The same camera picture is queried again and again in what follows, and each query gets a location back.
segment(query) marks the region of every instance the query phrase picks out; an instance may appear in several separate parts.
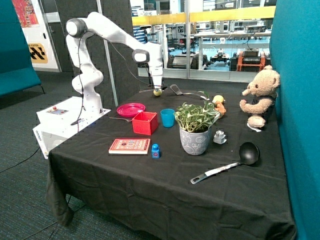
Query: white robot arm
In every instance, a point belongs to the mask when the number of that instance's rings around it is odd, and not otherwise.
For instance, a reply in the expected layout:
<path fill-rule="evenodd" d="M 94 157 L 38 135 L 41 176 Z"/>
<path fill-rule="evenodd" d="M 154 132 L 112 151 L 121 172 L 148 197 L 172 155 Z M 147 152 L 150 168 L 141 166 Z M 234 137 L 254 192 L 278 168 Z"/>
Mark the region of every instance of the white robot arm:
<path fill-rule="evenodd" d="M 94 34 L 111 43 L 125 44 L 133 49 L 132 58 L 136 63 L 147 63 L 155 89 L 161 88 L 163 76 L 162 48 L 160 44 L 147 42 L 143 44 L 130 36 L 107 17 L 92 12 L 87 18 L 73 18 L 66 23 L 68 36 L 67 47 L 73 64 L 80 68 L 82 74 L 72 80 L 73 88 L 83 93 L 83 106 L 86 112 L 101 113 L 102 103 L 94 87 L 103 80 L 102 73 L 91 62 L 86 39 Z"/>

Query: pink plate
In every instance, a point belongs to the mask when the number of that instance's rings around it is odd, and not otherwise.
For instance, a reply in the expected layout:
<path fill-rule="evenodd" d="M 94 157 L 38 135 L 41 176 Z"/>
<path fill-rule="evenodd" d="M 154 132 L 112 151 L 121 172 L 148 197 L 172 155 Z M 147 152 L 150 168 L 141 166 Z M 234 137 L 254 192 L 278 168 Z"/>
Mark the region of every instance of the pink plate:
<path fill-rule="evenodd" d="M 116 112 L 122 117 L 134 117 L 143 112 L 146 106 L 141 103 L 127 103 L 117 108 Z"/>

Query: black tablecloth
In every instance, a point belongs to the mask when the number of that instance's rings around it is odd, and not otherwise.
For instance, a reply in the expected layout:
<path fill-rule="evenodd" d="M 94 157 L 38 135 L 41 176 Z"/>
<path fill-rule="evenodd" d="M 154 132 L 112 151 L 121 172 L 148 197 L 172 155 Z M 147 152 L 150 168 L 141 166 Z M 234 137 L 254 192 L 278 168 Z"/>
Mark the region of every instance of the black tablecloth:
<path fill-rule="evenodd" d="M 143 103 L 146 112 L 158 113 L 159 126 L 150 138 L 151 144 L 160 147 L 159 159 L 151 157 L 151 149 L 148 155 L 109 154 L 115 138 L 148 136 L 134 133 L 131 122 L 108 116 L 53 149 L 46 199 L 59 223 L 72 220 L 65 198 L 70 194 L 95 211 L 163 240 L 294 239 L 296 227 L 275 112 L 263 131 L 255 132 L 247 127 L 248 115 L 239 107 L 241 94 L 224 97 L 227 113 L 212 132 L 223 130 L 227 142 L 214 143 L 212 136 L 199 156 L 183 150 L 176 122 L 171 128 L 163 127 L 160 111 L 203 101 L 170 90 L 160 97 L 152 91 L 137 93 L 124 102 Z M 210 169 L 235 163 L 244 142 L 258 146 L 257 163 L 191 184 L 190 179 Z"/>

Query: blue cup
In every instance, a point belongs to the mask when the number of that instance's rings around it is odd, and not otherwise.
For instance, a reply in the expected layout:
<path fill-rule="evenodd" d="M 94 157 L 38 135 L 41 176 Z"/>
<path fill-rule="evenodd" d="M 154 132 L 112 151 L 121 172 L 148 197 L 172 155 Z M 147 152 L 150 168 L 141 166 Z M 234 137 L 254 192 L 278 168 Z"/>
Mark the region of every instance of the blue cup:
<path fill-rule="evenodd" d="M 166 108 L 161 110 L 161 119 L 162 124 L 165 128 L 171 128 L 175 123 L 175 116 L 174 116 L 175 110 L 171 108 Z"/>

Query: spoon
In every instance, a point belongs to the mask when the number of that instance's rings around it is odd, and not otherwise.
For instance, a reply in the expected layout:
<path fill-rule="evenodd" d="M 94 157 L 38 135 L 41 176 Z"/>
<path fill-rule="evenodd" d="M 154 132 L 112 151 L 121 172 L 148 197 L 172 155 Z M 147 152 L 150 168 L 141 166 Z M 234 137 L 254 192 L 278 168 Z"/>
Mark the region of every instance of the spoon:
<path fill-rule="evenodd" d="M 164 86 L 161 88 L 162 91 L 166 90 L 168 87 L 167 86 Z M 154 89 L 147 89 L 147 90 L 141 90 L 139 91 L 139 93 L 144 93 L 144 92 L 149 92 L 149 91 L 153 91 Z"/>
<path fill-rule="evenodd" d="M 231 163 L 226 166 L 222 166 L 222 167 L 218 167 L 218 168 L 206 171 L 205 173 L 192 178 L 190 181 L 192 184 L 196 184 L 213 174 L 218 174 L 222 171 L 236 167 L 238 165 L 252 165 L 256 161 L 258 161 L 259 155 L 260 155 L 259 148 L 254 143 L 245 142 L 240 146 L 240 149 L 239 149 L 239 157 L 240 157 L 239 162 Z"/>

